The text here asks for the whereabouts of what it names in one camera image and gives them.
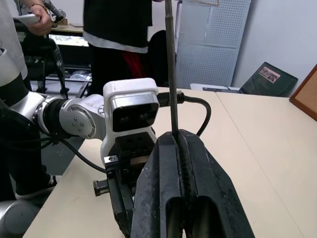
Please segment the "person's bare hand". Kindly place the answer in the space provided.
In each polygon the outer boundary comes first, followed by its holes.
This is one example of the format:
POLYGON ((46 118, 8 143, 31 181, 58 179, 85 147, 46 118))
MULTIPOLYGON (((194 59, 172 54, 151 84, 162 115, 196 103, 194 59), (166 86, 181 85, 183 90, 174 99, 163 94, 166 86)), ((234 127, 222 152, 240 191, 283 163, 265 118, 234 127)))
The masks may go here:
POLYGON ((29 31, 37 36, 44 36, 50 33, 52 29, 52 20, 45 7, 39 3, 35 3, 30 9, 35 16, 40 18, 40 21, 34 24, 29 24, 29 31))

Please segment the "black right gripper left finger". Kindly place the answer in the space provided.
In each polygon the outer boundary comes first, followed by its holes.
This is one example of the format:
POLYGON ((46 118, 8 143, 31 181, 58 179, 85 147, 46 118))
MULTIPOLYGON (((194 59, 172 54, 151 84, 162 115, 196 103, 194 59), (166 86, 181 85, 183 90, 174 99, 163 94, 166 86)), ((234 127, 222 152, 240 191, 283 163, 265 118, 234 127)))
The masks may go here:
POLYGON ((183 198, 178 157, 172 133, 161 135, 137 179, 132 238, 182 237, 183 198))

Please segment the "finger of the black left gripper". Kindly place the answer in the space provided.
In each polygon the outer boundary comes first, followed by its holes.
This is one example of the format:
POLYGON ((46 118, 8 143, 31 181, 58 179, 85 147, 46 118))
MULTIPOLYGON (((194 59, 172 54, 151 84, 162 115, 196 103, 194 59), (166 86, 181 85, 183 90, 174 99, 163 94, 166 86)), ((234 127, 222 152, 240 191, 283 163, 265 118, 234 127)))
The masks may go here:
POLYGON ((133 210, 125 210, 121 195, 122 183, 118 180, 116 171, 107 172, 107 182, 114 218, 122 233, 130 235, 133 210))
POLYGON ((133 210, 134 198, 131 189, 126 184, 121 185, 121 195, 125 210, 133 210))

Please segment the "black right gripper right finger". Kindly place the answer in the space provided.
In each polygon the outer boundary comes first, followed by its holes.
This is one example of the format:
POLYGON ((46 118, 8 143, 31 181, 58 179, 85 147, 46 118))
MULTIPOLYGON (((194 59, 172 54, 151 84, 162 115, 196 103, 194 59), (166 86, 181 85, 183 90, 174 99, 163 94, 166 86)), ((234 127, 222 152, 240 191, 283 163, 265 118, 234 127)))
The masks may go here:
POLYGON ((229 175, 199 136, 180 130, 184 230, 190 238, 253 238, 255 235, 229 175))

